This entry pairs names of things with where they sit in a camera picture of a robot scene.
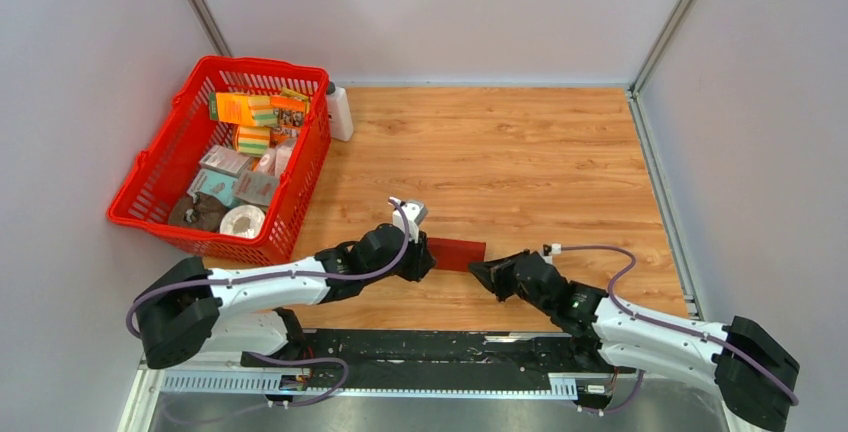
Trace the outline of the red paper box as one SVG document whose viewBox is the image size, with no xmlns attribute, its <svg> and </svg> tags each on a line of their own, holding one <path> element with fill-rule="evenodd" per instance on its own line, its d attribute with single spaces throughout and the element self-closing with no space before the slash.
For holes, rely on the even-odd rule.
<svg viewBox="0 0 848 432">
<path fill-rule="evenodd" d="M 436 261 L 436 270 L 467 272 L 471 263 L 485 260 L 486 248 L 487 244 L 479 241 L 428 239 L 428 249 Z"/>
</svg>

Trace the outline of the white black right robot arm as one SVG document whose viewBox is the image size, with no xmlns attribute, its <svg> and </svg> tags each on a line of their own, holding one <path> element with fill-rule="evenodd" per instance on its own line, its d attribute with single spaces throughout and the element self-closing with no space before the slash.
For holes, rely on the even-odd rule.
<svg viewBox="0 0 848 432">
<path fill-rule="evenodd" d="M 798 361 L 752 319 L 705 322 L 638 306 L 617 296 L 613 282 L 599 288 L 567 279 L 548 251 L 472 263 L 469 271 L 498 301 L 518 297 L 574 338 L 570 356 L 583 370 L 606 363 L 685 383 L 765 431 L 785 430 L 799 403 Z"/>
</svg>

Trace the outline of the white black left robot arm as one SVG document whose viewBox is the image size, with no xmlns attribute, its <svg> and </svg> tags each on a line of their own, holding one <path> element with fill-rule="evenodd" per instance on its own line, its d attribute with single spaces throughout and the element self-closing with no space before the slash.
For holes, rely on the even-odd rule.
<svg viewBox="0 0 848 432">
<path fill-rule="evenodd" d="M 126 324 L 151 369 L 244 351 L 291 367 L 306 350 L 291 307 L 356 297 L 390 276 L 419 282 L 435 265 L 425 233 L 391 224 L 288 264 L 207 268 L 189 257 L 135 299 Z"/>
</svg>

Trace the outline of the pink white box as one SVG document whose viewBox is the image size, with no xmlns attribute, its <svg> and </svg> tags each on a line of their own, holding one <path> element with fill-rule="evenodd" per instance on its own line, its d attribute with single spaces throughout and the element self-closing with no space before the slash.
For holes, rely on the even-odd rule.
<svg viewBox="0 0 848 432">
<path fill-rule="evenodd" d="M 231 177 L 251 170 L 255 158 L 221 145 L 213 145 L 198 161 L 202 169 L 214 171 Z"/>
</svg>

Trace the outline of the orange green box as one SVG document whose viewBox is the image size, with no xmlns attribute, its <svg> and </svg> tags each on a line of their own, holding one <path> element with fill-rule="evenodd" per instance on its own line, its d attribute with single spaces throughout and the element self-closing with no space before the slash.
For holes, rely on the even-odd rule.
<svg viewBox="0 0 848 432">
<path fill-rule="evenodd" d="M 271 97 L 233 92 L 209 94 L 211 120 L 248 127 L 274 127 L 278 117 Z"/>
</svg>

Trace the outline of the white plastic bottle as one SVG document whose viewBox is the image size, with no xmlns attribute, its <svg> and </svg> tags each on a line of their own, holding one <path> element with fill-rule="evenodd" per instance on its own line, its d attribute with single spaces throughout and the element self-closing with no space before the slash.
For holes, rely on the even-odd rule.
<svg viewBox="0 0 848 432">
<path fill-rule="evenodd" d="M 349 141 L 352 138 L 354 126 L 347 91 L 334 82 L 329 82 L 325 97 L 331 137 L 344 142 Z"/>
</svg>

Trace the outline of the pink grey packet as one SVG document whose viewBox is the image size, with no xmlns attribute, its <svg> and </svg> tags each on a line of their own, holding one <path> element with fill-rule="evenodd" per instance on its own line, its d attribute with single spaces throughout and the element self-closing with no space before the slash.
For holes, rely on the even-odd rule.
<svg viewBox="0 0 848 432">
<path fill-rule="evenodd" d="M 269 207 L 279 186 L 278 177 L 257 171 L 245 171 L 234 184 L 234 196 L 241 202 Z"/>
</svg>

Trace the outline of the white tape roll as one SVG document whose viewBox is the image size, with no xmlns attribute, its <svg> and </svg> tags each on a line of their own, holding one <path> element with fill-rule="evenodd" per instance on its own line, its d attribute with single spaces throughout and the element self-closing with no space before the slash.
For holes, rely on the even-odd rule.
<svg viewBox="0 0 848 432">
<path fill-rule="evenodd" d="M 264 211 L 259 207 L 250 204 L 240 205 L 222 217 L 219 232 L 223 235 L 254 239 L 259 236 L 265 218 Z"/>
</svg>

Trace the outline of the orange snack packet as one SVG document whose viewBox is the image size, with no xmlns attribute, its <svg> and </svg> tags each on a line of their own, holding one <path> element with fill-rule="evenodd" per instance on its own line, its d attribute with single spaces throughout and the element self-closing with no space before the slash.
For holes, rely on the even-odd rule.
<svg viewBox="0 0 848 432">
<path fill-rule="evenodd" d="M 271 96 L 271 106 L 276 117 L 276 124 L 271 127 L 271 142 L 279 144 L 297 139 L 311 109 L 310 97 L 282 88 L 279 94 Z"/>
</svg>

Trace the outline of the yellow green sponge pack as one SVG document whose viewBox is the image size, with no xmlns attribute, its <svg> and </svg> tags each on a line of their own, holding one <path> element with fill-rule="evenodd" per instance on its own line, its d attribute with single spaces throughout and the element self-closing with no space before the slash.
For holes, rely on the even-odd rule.
<svg viewBox="0 0 848 432">
<path fill-rule="evenodd" d="M 239 125 L 234 129 L 233 148 L 245 155 L 262 156 L 271 146 L 271 129 Z"/>
</svg>

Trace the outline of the red plastic basket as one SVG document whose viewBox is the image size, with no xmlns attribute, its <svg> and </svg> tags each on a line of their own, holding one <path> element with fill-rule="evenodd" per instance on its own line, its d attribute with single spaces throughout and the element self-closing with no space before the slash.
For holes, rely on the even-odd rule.
<svg viewBox="0 0 848 432">
<path fill-rule="evenodd" d="M 201 58 L 149 146 L 137 155 L 108 208 L 108 219 L 192 255 L 259 265 L 290 261 L 331 142 L 325 97 L 329 83 L 328 72 L 319 67 L 265 58 Z M 232 126 L 210 118 L 210 94 L 270 93 L 283 87 L 309 95 L 311 107 L 259 235 L 246 239 L 169 225 L 169 213 L 186 195 L 200 159 L 234 136 Z"/>
</svg>

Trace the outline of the brown bag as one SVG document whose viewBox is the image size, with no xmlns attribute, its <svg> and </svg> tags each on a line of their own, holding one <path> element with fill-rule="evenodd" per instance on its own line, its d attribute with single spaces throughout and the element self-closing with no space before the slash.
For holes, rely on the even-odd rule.
<svg viewBox="0 0 848 432">
<path fill-rule="evenodd" d="M 216 197 L 197 192 L 195 195 L 185 195 L 175 203 L 168 215 L 167 224 L 215 233 L 228 211 L 229 208 Z"/>
</svg>

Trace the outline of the teal white packet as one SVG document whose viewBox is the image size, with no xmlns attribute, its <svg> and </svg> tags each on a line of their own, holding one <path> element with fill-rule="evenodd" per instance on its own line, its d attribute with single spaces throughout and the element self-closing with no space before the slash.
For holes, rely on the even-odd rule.
<svg viewBox="0 0 848 432">
<path fill-rule="evenodd" d="M 192 198 L 197 198 L 199 193 L 206 194 L 232 208 L 238 203 L 234 195 L 236 182 L 236 177 L 201 168 L 189 185 L 187 194 Z"/>
</svg>

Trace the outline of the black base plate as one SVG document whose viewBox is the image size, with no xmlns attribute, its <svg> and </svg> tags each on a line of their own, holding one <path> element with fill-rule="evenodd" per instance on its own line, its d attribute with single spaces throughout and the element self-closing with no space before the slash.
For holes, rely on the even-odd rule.
<svg viewBox="0 0 848 432">
<path fill-rule="evenodd" d="M 511 337 L 500 333 L 318 329 L 297 335 L 279 360 L 319 359 L 309 381 L 352 389 L 542 391 L 554 373 L 589 374 L 607 380 L 612 366 L 566 335 Z"/>
</svg>

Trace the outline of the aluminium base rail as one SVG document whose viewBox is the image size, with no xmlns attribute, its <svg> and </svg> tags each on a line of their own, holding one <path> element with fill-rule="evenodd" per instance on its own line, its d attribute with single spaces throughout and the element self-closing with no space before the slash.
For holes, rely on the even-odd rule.
<svg viewBox="0 0 848 432">
<path fill-rule="evenodd" d="M 638 378 L 580 357 L 564 333 L 309 329 L 270 359 L 236 351 L 166 369 L 142 363 L 119 428 L 150 430 L 162 396 L 182 393 L 255 395 L 267 406 L 319 395 L 547 400 L 601 417 L 633 403 L 614 389 Z"/>
</svg>

